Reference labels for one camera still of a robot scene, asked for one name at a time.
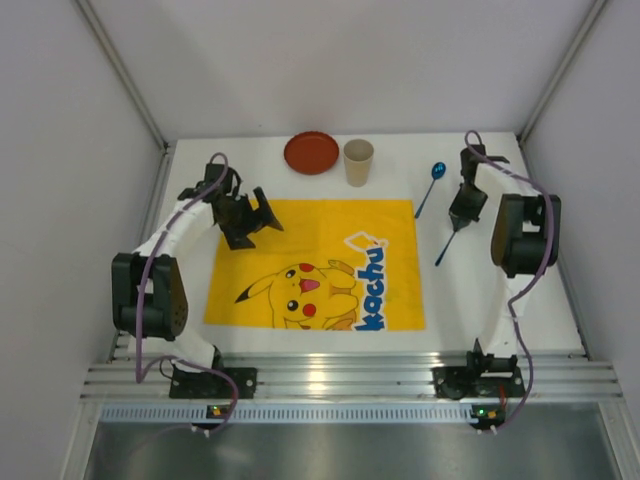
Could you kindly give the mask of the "blue metal fork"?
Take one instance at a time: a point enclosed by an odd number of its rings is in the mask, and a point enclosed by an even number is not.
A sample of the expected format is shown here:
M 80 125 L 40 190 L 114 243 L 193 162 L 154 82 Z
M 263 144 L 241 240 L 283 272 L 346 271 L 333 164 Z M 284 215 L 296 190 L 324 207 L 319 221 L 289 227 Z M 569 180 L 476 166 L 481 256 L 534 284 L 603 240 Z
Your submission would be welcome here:
M 457 234 L 457 230 L 455 230 L 455 229 L 454 229 L 454 230 L 451 232 L 451 234 L 450 234 L 450 236 L 449 236 L 449 238 L 448 238 L 448 240 L 447 240 L 446 244 L 445 244 L 445 245 L 444 245 L 444 247 L 442 248 L 442 250 L 441 250 L 440 254 L 439 254 L 439 255 L 438 255 L 438 257 L 437 257 L 437 259 L 435 260 L 435 262 L 434 262 L 434 266 L 435 266 L 435 267 L 439 267 L 439 266 L 441 265 L 441 263 L 442 263 L 442 261 L 443 261 L 443 259 L 444 259 L 445 255 L 446 255 L 446 253 L 447 253 L 447 251 L 448 251 L 448 249 L 449 249 L 449 247 L 450 247 L 450 245 L 451 245 L 452 241 L 454 240 L 454 238 L 455 238 L 455 236 L 456 236 L 456 234 Z

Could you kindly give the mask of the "blue metal spoon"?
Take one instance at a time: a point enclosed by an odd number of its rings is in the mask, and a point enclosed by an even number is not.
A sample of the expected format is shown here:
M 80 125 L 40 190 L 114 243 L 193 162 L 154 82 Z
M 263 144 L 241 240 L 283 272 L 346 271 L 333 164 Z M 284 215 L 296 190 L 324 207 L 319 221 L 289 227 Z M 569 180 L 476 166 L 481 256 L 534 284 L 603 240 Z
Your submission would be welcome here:
M 444 162 L 442 162 L 442 161 L 436 162 L 432 166 L 432 168 L 431 168 L 431 183 L 430 183 L 430 185 L 429 185 L 424 197 L 422 198 L 422 200 L 421 200 L 421 202 L 420 202 L 420 204 L 419 204 L 419 206 L 418 206 L 418 208 L 417 208 L 417 210 L 416 210 L 416 212 L 414 214 L 414 218 L 415 219 L 419 219 L 420 218 L 420 216 L 422 214 L 422 211 L 424 209 L 424 206 L 425 206 L 425 204 L 426 204 L 426 202 L 427 202 L 427 200 L 429 198 L 429 195 L 431 194 L 431 191 L 432 191 L 435 183 L 444 177 L 444 175 L 446 174 L 446 169 L 447 169 L 446 164 Z

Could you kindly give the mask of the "yellow Pikachu cloth placemat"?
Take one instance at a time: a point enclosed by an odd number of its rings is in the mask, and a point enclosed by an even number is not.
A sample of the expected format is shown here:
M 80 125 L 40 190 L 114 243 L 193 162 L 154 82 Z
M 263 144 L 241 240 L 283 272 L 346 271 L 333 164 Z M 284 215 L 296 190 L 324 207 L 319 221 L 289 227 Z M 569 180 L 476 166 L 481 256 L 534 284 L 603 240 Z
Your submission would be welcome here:
M 208 325 L 300 331 L 425 329 L 413 206 L 401 199 L 275 200 L 282 230 L 216 252 Z

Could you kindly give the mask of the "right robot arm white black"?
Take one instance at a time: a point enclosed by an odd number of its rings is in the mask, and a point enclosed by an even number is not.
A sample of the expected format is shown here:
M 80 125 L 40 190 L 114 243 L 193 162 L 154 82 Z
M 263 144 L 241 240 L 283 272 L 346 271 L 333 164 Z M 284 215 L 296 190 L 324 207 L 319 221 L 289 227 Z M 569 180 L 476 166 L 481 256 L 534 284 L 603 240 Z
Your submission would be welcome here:
M 517 327 L 529 295 L 557 261 L 561 200 L 513 172 L 506 158 L 488 156 L 481 143 L 467 145 L 460 159 L 462 183 L 449 207 L 453 230 L 479 221 L 488 202 L 497 207 L 489 253 L 499 277 L 474 349 L 510 358 L 521 349 Z

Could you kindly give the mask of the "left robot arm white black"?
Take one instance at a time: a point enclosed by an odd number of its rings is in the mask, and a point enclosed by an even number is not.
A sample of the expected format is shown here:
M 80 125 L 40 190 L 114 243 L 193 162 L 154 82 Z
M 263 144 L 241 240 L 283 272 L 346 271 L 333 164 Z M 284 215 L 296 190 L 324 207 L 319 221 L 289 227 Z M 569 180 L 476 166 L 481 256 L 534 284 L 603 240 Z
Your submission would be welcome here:
M 189 325 L 189 305 L 179 258 L 217 226 L 232 250 L 253 249 L 249 236 L 265 227 L 281 231 L 262 188 L 257 205 L 240 193 L 242 180 L 222 152 L 213 154 L 204 178 L 184 189 L 167 219 L 131 253 L 111 263 L 115 328 L 135 340 L 135 378 L 169 360 L 189 371 L 210 372 L 221 365 L 219 349 Z

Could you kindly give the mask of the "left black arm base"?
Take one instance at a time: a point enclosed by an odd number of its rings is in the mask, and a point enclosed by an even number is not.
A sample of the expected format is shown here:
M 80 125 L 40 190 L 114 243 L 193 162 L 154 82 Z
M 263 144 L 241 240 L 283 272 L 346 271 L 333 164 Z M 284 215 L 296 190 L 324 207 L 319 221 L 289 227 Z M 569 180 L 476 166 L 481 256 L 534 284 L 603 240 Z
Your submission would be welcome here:
M 232 367 L 223 372 L 237 386 L 239 399 L 253 399 L 257 387 L 256 368 Z M 206 372 L 185 372 L 175 369 L 169 390 L 171 399 L 230 399 L 231 385 L 223 378 Z

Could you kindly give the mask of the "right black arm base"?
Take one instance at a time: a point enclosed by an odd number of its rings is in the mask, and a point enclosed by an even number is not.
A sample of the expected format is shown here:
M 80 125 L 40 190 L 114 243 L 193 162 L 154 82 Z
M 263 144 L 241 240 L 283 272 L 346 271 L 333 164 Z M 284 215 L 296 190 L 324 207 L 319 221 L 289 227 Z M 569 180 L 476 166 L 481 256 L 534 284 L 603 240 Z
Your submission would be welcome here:
M 520 398 L 525 393 L 524 380 L 518 367 L 511 370 L 489 369 L 474 372 L 466 367 L 437 367 L 432 370 L 436 397 L 462 400 L 493 398 L 502 395 Z

